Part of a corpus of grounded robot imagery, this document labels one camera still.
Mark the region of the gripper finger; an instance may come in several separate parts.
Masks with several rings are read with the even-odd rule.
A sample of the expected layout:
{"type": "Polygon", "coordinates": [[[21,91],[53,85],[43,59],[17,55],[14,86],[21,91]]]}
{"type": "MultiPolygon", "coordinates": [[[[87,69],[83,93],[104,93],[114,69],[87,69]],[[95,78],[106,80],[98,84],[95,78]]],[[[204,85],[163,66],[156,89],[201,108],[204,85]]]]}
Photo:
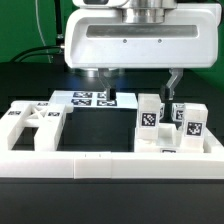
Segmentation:
{"type": "Polygon", "coordinates": [[[107,81],[105,75],[109,73],[109,70],[106,68],[99,68],[99,80],[105,89],[106,99],[107,100],[115,100],[116,99],[116,89],[112,87],[107,81]]]}
{"type": "Polygon", "coordinates": [[[161,99],[171,101],[175,94],[175,88],[183,77],[183,69],[182,68],[171,68],[169,70],[171,74],[168,82],[161,87],[161,99]]]}

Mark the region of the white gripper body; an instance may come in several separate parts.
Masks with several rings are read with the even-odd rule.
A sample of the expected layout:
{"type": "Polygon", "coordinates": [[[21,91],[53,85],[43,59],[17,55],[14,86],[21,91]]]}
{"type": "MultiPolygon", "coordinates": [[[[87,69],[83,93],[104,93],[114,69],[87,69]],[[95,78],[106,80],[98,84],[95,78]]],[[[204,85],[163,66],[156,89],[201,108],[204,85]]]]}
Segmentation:
{"type": "Polygon", "coordinates": [[[71,68],[208,68],[219,3],[79,3],[65,32],[71,68]]]}

